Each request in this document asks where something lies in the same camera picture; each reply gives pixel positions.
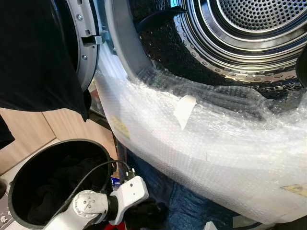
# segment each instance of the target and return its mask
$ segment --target wooden panel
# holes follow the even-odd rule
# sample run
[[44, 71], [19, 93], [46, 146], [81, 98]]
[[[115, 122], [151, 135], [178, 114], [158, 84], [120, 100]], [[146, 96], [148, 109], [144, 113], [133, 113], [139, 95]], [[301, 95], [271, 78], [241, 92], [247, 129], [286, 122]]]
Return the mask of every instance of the wooden panel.
[[117, 159], [113, 134], [94, 121], [83, 121], [81, 116], [68, 109], [43, 113], [54, 134], [59, 140], [84, 138], [94, 140], [106, 148], [113, 159]]
[[42, 113], [0, 108], [15, 141], [0, 150], [0, 174], [52, 141], [55, 136]]

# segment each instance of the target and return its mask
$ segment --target screw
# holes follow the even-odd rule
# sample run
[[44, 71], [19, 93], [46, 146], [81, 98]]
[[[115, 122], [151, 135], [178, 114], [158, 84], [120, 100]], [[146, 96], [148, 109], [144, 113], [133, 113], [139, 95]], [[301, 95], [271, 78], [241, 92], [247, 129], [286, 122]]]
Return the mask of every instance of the screw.
[[78, 19], [79, 21], [82, 21], [82, 20], [83, 20], [83, 17], [82, 17], [81, 15], [77, 14], [77, 19]]

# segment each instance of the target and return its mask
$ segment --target plastic wrap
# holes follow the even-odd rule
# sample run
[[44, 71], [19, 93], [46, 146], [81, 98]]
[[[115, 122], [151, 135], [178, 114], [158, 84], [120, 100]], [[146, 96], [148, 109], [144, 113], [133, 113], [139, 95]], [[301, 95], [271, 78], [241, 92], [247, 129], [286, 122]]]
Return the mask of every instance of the plastic wrap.
[[[261, 223], [307, 215], [305, 91], [268, 100], [250, 88], [208, 86], [158, 67], [127, 76], [106, 44], [99, 56], [95, 81], [107, 119], [137, 156]], [[196, 103], [185, 109], [179, 102], [187, 95]], [[185, 125], [174, 115], [178, 106]]]

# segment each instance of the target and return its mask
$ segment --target black fabric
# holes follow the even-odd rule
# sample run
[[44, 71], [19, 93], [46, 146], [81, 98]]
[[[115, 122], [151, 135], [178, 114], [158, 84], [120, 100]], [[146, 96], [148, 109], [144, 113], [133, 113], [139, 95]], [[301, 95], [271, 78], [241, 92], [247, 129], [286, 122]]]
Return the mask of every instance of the black fabric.
[[304, 87], [307, 87], [307, 46], [296, 61], [296, 74]]
[[[101, 162], [90, 158], [80, 161], [71, 156], [66, 157], [31, 197], [32, 205], [27, 215], [28, 222], [37, 225], [47, 224], [79, 181], [99, 163]], [[95, 170], [77, 192], [87, 189], [100, 191], [106, 177], [107, 171], [103, 167]]]
[[0, 21], [0, 107], [35, 112], [68, 108], [87, 119], [50, 1], [4, 0]]
[[4, 148], [8, 144], [11, 144], [14, 140], [15, 138], [9, 131], [9, 128], [0, 115], [0, 149]]

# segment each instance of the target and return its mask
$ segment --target washing machine drum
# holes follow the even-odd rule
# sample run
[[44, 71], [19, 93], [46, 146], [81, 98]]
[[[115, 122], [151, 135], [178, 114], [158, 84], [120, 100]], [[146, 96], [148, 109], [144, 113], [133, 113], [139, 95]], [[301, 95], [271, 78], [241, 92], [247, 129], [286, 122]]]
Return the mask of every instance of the washing machine drum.
[[263, 93], [302, 88], [295, 62], [307, 43], [306, 0], [130, 0], [135, 21], [174, 6], [187, 12], [140, 38], [175, 75]]

